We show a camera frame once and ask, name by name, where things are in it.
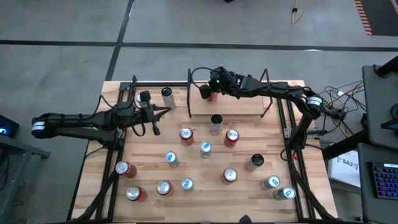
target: gray floor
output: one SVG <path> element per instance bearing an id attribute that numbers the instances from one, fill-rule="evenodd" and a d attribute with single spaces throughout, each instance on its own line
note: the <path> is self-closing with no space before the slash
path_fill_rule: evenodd
<path id="1" fill-rule="evenodd" d="M 116 41 L 128 0 L 0 2 L 0 39 Z M 396 47 L 396 37 L 364 33 L 354 1 L 309 1 L 303 19 L 290 25 L 293 0 L 136 0 L 125 42 L 216 44 L 325 45 Z M 101 91 L 112 47 L 0 45 L 0 113 L 21 124 L 17 138 L 52 151 L 49 160 L 35 158 L 25 175 L 19 198 L 24 206 L 14 216 L 28 223 L 66 219 L 87 141 L 71 138 L 34 139 L 33 116 L 46 112 L 90 113 Z M 271 79 L 302 79 L 315 91 L 361 79 L 361 67 L 384 63 L 396 53 L 304 52 L 289 50 L 122 48 L 113 80 L 185 80 L 187 69 L 222 64 L 241 74 Z M 195 79 L 206 79 L 196 73 Z M 362 93 L 357 99 L 364 101 Z M 362 111 L 348 115 L 353 131 L 361 129 Z M 333 125 L 327 122 L 326 128 Z M 324 136 L 343 139 L 339 131 Z M 361 215 L 360 197 L 333 190 L 339 217 Z"/>

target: can top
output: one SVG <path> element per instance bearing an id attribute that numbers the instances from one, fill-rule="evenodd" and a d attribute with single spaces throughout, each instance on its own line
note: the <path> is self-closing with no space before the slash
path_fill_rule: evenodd
<path id="1" fill-rule="evenodd" d="M 166 158 L 167 162 L 174 162 L 175 159 L 177 158 L 177 156 L 175 155 L 174 152 L 170 151 L 168 153 L 166 153 L 166 155 L 164 156 Z"/>
<path id="2" fill-rule="evenodd" d="M 162 89 L 161 93 L 162 96 L 170 96 L 172 94 L 172 89 L 170 89 L 169 87 L 165 87 Z"/>
<path id="3" fill-rule="evenodd" d="M 262 155 L 260 154 L 254 154 L 251 157 L 251 162 L 255 165 L 255 166 L 261 166 L 264 163 L 264 158 Z"/>
<path id="4" fill-rule="evenodd" d="M 284 187 L 283 193 L 287 199 L 293 199 L 296 196 L 296 191 L 293 187 Z"/>
<path id="5" fill-rule="evenodd" d="M 271 175 L 271 176 L 269 176 L 268 179 L 265 180 L 265 181 L 268 181 L 268 184 L 269 184 L 271 187 L 273 187 L 273 188 L 278 187 L 279 184 L 280 184 L 279 177 L 276 176 L 276 175 Z"/>
<path id="6" fill-rule="evenodd" d="M 160 194 L 167 194 L 171 189 L 171 186 L 167 180 L 161 180 L 156 187 L 156 190 Z"/>
<path id="7" fill-rule="evenodd" d="M 136 99 L 137 99 L 138 102 L 141 102 L 141 95 L 140 95 L 140 94 L 137 94 Z"/>
<path id="8" fill-rule="evenodd" d="M 132 186 L 132 187 L 128 188 L 127 192 L 126 192 L 127 198 L 130 200 L 137 200 L 137 198 L 139 197 L 140 194 L 141 194 L 141 191 L 139 190 L 139 188 L 137 186 Z"/>
<path id="9" fill-rule="evenodd" d="M 200 150 L 202 152 L 210 152 L 211 151 L 211 144 L 207 141 L 204 141 L 200 144 Z"/>
<path id="10" fill-rule="evenodd" d="M 185 138 L 185 139 L 190 138 L 192 136 L 192 130 L 189 128 L 183 128 L 180 131 L 180 135 L 182 138 Z"/>
<path id="11" fill-rule="evenodd" d="M 235 181 L 238 178 L 238 172 L 234 168 L 227 168 L 224 171 L 224 177 L 228 181 Z"/>
<path id="12" fill-rule="evenodd" d="M 124 161 L 120 161 L 116 164 L 116 172 L 118 174 L 125 174 L 129 169 L 129 164 Z"/>
<path id="13" fill-rule="evenodd" d="M 218 125 L 218 124 L 221 124 L 223 122 L 223 117 L 221 115 L 219 115 L 219 114 L 214 114 L 213 116 L 211 116 L 210 121 L 211 121 L 212 124 Z"/>
<path id="14" fill-rule="evenodd" d="M 185 190 L 189 190 L 193 187 L 193 180 L 189 177 L 186 177 L 181 180 L 181 187 Z"/>
<path id="15" fill-rule="evenodd" d="M 230 139 L 230 140 L 237 140 L 239 138 L 239 133 L 235 129 L 230 129 L 227 132 L 227 136 L 228 136 L 228 139 Z"/>

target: keyboard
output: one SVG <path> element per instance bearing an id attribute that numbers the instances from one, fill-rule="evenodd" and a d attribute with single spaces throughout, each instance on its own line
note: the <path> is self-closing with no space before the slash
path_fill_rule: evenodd
<path id="1" fill-rule="evenodd" d="M 398 164 L 372 162 L 371 170 L 374 196 L 398 200 Z"/>

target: dark can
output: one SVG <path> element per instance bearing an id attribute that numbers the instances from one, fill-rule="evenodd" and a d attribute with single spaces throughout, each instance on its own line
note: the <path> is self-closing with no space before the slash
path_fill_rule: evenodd
<path id="1" fill-rule="evenodd" d="M 185 146 L 193 144 L 193 131 L 190 128 L 183 128 L 180 131 L 181 143 Z"/>
<path id="2" fill-rule="evenodd" d="M 227 168 L 224 170 L 221 180 L 224 184 L 232 184 L 238 179 L 238 172 L 234 168 Z"/>
<path id="3" fill-rule="evenodd" d="M 210 134 L 216 136 L 221 131 L 221 125 L 223 125 L 223 117 L 219 114 L 214 114 L 210 119 Z"/>
<path id="4" fill-rule="evenodd" d="M 207 101 L 215 102 L 217 100 L 217 97 L 218 97 L 218 93 L 217 92 L 210 93 L 210 97 L 207 98 Z"/>
<path id="5" fill-rule="evenodd" d="M 175 168 L 175 167 L 178 167 L 178 165 L 180 164 L 178 161 L 177 155 L 172 151 L 166 153 L 166 155 L 164 157 L 170 167 Z"/>
<path id="6" fill-rule="evenodd" d="M 193 180 L 190 177 L 186 177 L 181 180 L 181 187 L 186 191 L 193 190 Z"/>
<path id="7" fill-rule="evenodd" d="M 244 165 L 244 169 L 248 172 L 255 171 L 258 167 L 260 167 L 264 163 L 264 158 L 260 154 L 254 154 L 251 156 L 247 163 Z"/>
<path id="8" fill-rule="evenodd" d="M 148 197 L 147 192 L 138 186 L 129 187 L 126 196 L 132 202 L 143 202 Z"/>
<path id="9" fill-rule="evenodd" d="M 161 180 L 156 186 L 156 191 L 161 196 L 168 196 L 172 195 L 174 190 L 172 184 L 169 181 Z"/>
<path id="10" fill-rule="evenodd" d="M 165 87 L 161 91 L 162 93 L 162 98 L 165 106 L 175 108 L 175 101 L 174 101 L 174 96 L 173 96 L 173 91 L 169 87 Z"/>
<path id="11" fill-rule="evenodd" d="M 137 168 L 127 161 L 118 162 L 115 169 L 118 174 L 128 178 L 133 178 L 137 174 Z"/>
<path id="12" fill-rule="evenodd" d="M 224 145 L 226 147 L 234 147 L 239 140 L 239 133 L 235 129 L 230 129 L 225 134 Z"/>
<path id="13" fill-rule="evenodd" d="M 141 95 L 140 95 L 140 94 L 137 95 L 136 100 L 137 100 L 137 102 L 138 102 L 138 104 L 139 104 L 140 107 L 145 107 L 145 106 L 147 106 L 147 102 L 141 101 Z"/>
<path id="14" fill-rule="evenodd" d="M 279 186 L 280 180 L 277 175 L 270 175 L 266 179 L 260 181 L 260 187 L 264 190 L 275 189 Z"/>
<path id="15" fill-rule="evenodd" d="M 276 200 L 290 200 L 296 197 L 296 191 L 293 187 L 282 187 L 274 191 Z"/>
<path id="16" fill-rule="evenodd" d="M 204 159 L 210 157 L 211 154 L 211 144 L 208 141 L 204 141 L 200 144 L 200 156 Z"/>

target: wooden table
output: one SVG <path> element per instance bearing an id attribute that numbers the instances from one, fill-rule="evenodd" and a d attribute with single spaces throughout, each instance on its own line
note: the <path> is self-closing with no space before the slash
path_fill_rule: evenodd
<path id="1" fill-rule="evenodd" d="M 102 94 L 111 104 L 116 102 L 119 84 L 120 82 L 105 82 L 103 86 Z M 289 81 L 289 84 L 304 86 L 301 80 Z M 162 106 L 164 103 L 160 89 L 147 87 L 137 90 L 149 90 L 151 102 Z M 135 136 L 131 129 L 127 130 L 123 160 L 134 164 L 138 173 L 133 179 L 121 177 L 119 180 L 114 222 L 238 222 L 243 215 L 249 215 L 254 222 L 297 221 L 293 200 L 276 201 L 272 198 L 272 190 L 262 190 L 259 186 L 259 181 L 271 174 L 280 177 L 281 186 L 291 185 L 287 163 L 279 157 L 284 148 L 284 140 L 277 103 L 274 101 L 263 118 L 258 115 L 223 116 L 222 133 L 211 136 L 210 116 L 189 118 L 187 89 L 172 89 L 177 108 L 158 122 L 160 136 L 154 136 L 151 125 L 146 126 L 147 134 L 143 137 Z M 263 102 L 266 107 L 269 98 L 264 97 Z M 102 102 L 99 110 L 108 108 Z M 295 106 L 294 111 L 298 122 L 301 113 Z M 178 134 L 183 127 L 193 129 L 195 143 L 192 146 L 180 143 Z M 241 136 L 234 148 L 223 145 L 225 132 L 230 128 L 237 129 Z M 212 144 L 209 159 L 200 157 L 199 145 L 205 140 Z M 318 145 L 312 139 L 308 143 Z M 90 142 L 87 153 L 99 147 L 97 142 Z M 176 152 L 180 160 L 180 165 L 174 169 L 164 159 L 165 153 L 170 150 Z M 244 171 L 244 163 L 255 153 L 262 154 L 265 162 L 258 170 L 248 173 Z M 328 212 L 337 217 L 321 151 L 306 147 L 303 155 L 312 192 Z M 81 215 L 98 193 L 105 158 L 106 150 L 103 149 L 85 160 L 72 218 Z M 220 178 L 227 167 L 234 167 L 239 174 L 238 181 L 231 185 L 223 184 Z M 180 187 L 181 179 L 186 176 L 191 177 L 195 183 L 193 192 L 184 192 Z M 169 180 L 175 186 L 175 192 L 170 197 L 162 197 L 156 192 L 155 186 L 162 179 Z M 149 198 L 145 202 L 130 202 L 126 198 L 126 190 L 132 185 L 146 189 Z M 305 217 L 308 217 L 303 192 L 300 196 Z M 104 214 L 108 211 L 108 201 L 109 197 L 106 197 Z"/>

